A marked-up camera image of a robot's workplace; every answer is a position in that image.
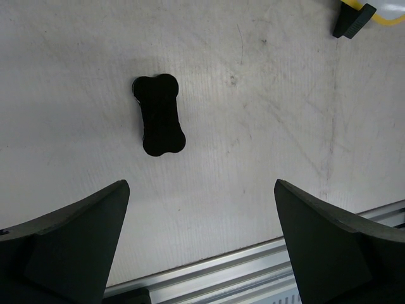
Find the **black rubber object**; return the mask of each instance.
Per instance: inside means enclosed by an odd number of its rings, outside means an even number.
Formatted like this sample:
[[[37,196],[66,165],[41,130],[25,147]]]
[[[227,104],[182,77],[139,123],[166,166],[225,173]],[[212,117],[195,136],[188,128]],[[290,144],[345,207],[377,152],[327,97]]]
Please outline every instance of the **black rubber object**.
[[[278,217],[302,303],[405,303],[405,232],[278,180]]]
[[[359,11],[342,2],[333,36],[352,39],[370,21],[376,8],[366,3]]]
[[[121,180],[1,230],[0,303],[100,304],[129,195]]]
[[[132,92],[138,100],[144,121],[144,150],[151,156],[178,153],[185,136],[178,121],[178,82],[169,74],[135,79]]]

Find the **white tabletop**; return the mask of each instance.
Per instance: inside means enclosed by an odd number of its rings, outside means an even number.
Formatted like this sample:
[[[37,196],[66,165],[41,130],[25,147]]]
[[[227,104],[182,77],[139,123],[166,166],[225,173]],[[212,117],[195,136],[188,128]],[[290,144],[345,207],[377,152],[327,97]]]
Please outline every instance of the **white tabletop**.
[[[324,2],[1,1],[0,226],[126,179],[112,285],[279,237],[276,179],[404,199],[405,23],[335,39]],[[157,73],[187,145],[153,158],[130,85]]]

